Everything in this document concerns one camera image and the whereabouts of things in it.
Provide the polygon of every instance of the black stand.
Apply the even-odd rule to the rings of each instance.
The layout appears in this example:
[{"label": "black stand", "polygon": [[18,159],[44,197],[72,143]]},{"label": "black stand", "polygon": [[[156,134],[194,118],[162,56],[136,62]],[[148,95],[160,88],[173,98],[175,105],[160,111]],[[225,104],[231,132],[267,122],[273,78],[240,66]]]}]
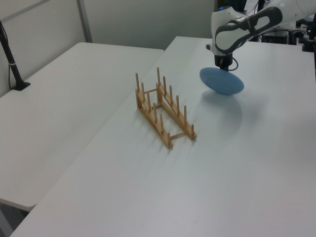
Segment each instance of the black stand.
[{"label": "black stand", "polygon": [[307,40],[305,40],[302,50],[304,52],[314,52],[314,45],[316,44],[315,41],[316,37],[316,14],[314,15],[314,20],[311,25],[310,35]]},{"label": "black stand", "polygon": [[3,28],[1,21],[0,21],[0,41],[1,41],[2,47],[4,49],[6,58],[8,59],[10,68],[11,68],[13,75],[15,77],[15,80],[16,80],[16,86],[14,86],[12,89],[13,90],[23,90],[24,88],[28,87],[30,85],[30,83],[24,82],[21,79],[18,67],[15,64],[15,61],[14,61],[13,55],[11,53],[9,43],[8,43],[7,38],[6,38],[4,28]]}]

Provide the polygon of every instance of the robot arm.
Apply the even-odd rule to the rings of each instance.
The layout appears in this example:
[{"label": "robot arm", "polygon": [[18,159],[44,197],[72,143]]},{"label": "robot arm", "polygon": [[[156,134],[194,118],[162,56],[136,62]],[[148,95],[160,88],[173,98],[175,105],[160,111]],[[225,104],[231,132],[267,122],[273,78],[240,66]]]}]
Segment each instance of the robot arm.
[{"label": "robot arm", "polygon": [[232,7],[221,7],[212,14],[212,51],[215,65],[228,70],[233,51],[263,31],[316,13],[315,0],[274,0],[260,12],[246,16]]}]

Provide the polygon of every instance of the white tabletop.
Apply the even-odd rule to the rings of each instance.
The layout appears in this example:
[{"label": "white tabletop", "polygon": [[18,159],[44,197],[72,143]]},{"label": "white tabletop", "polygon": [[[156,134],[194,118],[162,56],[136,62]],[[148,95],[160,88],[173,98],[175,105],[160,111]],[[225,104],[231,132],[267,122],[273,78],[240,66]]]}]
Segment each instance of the white tabletop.
[{"label": "white tabletop", "polygon": [[79,43],[0,98],[0,202],[31,210],[162,53]]},{"label": "white tabletop", "polygon": [[133,91],[12,236],[314,237],[313,55],[247,42],[234,53],[245,89],[224,96],[199,79],[209,42],[177,37],[143,79],[153,88],[160,67],[195,142],[167,149]]}]

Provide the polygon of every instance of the blue dish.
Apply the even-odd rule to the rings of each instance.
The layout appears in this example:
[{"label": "blue dish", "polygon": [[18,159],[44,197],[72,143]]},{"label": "blue dish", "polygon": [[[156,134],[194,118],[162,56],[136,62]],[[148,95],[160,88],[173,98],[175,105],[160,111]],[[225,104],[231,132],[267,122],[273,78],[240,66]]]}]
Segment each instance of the blue dish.
[{"label": "blue dish", "polygon": [[237,94],[244,89],[238,77],[219,68],[203,68],[199,76],[205,85],[220,94]]}]

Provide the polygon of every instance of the gray wall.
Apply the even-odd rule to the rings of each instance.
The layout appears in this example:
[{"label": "gray wall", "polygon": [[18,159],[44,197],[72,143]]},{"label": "gray wall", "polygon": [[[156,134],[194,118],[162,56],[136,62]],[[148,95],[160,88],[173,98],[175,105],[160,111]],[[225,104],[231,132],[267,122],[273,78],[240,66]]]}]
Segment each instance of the gray wall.
[{"label": "gray wall", "polygon": [[[3,26],[23,80],[85,41],[76,0],[49,0]],[[0,46],[0,97],[9,91],[7,78],[8,61]]]},{"label": "gray wall", "polygon": [[176,36],[211,38],[215,0],[81,0],[94,43],[166,49]]}]

